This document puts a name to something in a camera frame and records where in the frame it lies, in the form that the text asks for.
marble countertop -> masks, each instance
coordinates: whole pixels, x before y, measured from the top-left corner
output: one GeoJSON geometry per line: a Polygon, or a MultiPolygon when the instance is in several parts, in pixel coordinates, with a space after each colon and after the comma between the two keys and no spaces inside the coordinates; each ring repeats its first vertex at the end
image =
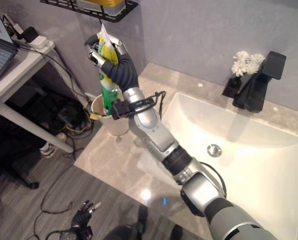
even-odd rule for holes
{"type": "MultiPolygon", "coordinates": [[[[139,76],[139,85],[145,96],[162,90],[167,92],[162,112],[175,93],[180,92],[298,135],[297,111],[265,101],[262,112],[252,114],[234,107],[233,100],[222,95],[223,86],[168,68],[149,63],[139,76]]],[[[140,139],[130,130],[116,137],[101,127],[75,165],[203,239],[212,240],[206,219],[191,214],[178,190],[137,168],[144,150],[140,139]]]]}

shoe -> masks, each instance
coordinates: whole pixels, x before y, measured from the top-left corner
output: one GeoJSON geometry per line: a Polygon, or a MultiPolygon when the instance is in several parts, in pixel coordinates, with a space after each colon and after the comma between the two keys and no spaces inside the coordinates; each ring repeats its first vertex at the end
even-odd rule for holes
{"type": "MultiPolygon", "coordinates": [[[[64,134],[63,132],[58,133],[55,137],[62,142],[65,142],[67,140],[67,135],[64,134]]],[[[39,150],[40,150],[40,153],[46,159],[50,159],[53,155],[55,155],[58,149],[59,149],[58,147],[52,145],[49,142],[46,142],[45,145],[41,147],[39,150]]]]}

plastic bag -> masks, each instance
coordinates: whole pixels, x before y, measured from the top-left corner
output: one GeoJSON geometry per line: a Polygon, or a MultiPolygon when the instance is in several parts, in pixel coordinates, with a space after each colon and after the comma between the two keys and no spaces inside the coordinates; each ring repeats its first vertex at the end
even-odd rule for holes
{"type": "MultiPolygon", "coordinates": [[[[115,65],[117,65],[119,62],[116,50],[112,42],[110,41],[110,38],[103,24],[101,26],[101,32],[99,34],[98,54],[115,65]]],[[[109,116],[111,115],[111,103],[118,98],[119,87],[115,83],[113,83],[113,81],[101,70],[99,70],[99,78],[101,84],[104,113],[109,116]]]]}

sink drain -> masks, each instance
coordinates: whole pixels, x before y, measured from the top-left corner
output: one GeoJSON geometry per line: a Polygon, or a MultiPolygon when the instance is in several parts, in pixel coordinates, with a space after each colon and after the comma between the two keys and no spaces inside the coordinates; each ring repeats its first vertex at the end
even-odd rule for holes
{"type": "Polygon", "coordinates": [[[223,152],[222,149],[217,145],[217,144],[210,144],[207,147],[207,152],[208,154],[213,157],[213,158],[217,158],[221,155],[221,153],[223,152]]]}

desk leg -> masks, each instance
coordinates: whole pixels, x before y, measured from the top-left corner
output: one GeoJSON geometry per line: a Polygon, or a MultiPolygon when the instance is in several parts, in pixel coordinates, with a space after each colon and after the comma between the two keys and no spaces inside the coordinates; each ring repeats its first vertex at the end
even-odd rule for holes
{"type": "Polygon", "coordinates": [[[4,104],[0,101],[0,115],[10,120],[11,122],[17,124],[18,126],[26,129],[28,132],[42,138],[43,140],[51,143],[54,146],[64,150],[67,153],[72,153],[74,149],[63,141],[60,141],[55,136],[42,129],[38,125],[29,121],[27,118],[4,104]]]}

